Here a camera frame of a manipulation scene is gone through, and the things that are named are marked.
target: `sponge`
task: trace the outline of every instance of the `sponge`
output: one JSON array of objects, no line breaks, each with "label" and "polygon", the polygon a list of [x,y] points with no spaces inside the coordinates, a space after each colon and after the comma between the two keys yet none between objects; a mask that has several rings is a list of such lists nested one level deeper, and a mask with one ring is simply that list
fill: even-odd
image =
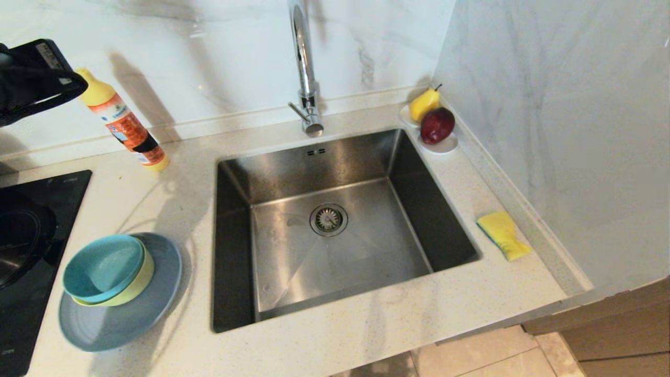
[{"label": "sponge", "polygon": [[494,212],[482,216],[477,220],[477,225],[502,250],[507,260],[521,258],[532,251],[529,246],[517,239],[514,221],[507,212]]}]

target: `yellow bottle cap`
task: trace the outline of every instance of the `yellow bottle cap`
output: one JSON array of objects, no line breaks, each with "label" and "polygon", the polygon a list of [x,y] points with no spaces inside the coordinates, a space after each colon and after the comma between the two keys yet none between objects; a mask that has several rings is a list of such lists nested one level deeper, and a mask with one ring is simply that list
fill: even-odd
[{"label": "yellow bottle cap", "polygon": [[110,84],[104,83],[86,68],[77,68],[74,70],[88,83],[88,88],[79,99],[82,100],[86,106],[97,106],[109,101],[117,92]]}]

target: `faucet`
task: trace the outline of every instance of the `faucet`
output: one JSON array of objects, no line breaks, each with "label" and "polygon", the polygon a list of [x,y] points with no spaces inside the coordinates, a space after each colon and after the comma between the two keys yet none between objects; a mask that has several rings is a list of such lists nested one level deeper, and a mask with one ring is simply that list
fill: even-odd
[{"label": "faucet", "polygon": [[289,102],[289,107],[302,118],[302,130],[315,138],[324,133],[321,124],[319,108],[316,104],[316,83],[314,82],[314,69],[312,68],[312,49],[310,47],[310,29],[307,25],[305,3],[303,0],[288,0],[289,15],[291,17],[291,30],[293,31],[293,45],[295,47],[295,60],[300,76],[300,105]]}]

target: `sink overflow hole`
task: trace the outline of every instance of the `sink overflow hole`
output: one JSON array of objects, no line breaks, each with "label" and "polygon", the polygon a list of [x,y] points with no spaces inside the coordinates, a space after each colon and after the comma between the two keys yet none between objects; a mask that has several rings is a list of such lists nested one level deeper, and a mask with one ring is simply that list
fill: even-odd
[{"label": "sink overflow hole", "polygon": [[326,149],[325,149],[325,148],[321,148],[321,149],[319,149],[319,150],[308,150],[308,151],[307,151],[307,155],[308,155],[308,156],[313,156],[313,155],[315,155],[315,154],[323,154],[323,153],[326,153]]}]

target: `bottle label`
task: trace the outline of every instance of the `bottle label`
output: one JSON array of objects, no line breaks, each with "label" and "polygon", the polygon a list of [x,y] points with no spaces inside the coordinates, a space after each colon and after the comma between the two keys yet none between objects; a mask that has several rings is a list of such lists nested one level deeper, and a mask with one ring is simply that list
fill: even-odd
[{"label": "bottle label", "polygon": [[102,105],[89,106],[107,125],[107,129],[144,165],[154,165],[165,158],[146,128],[118,94]]}]

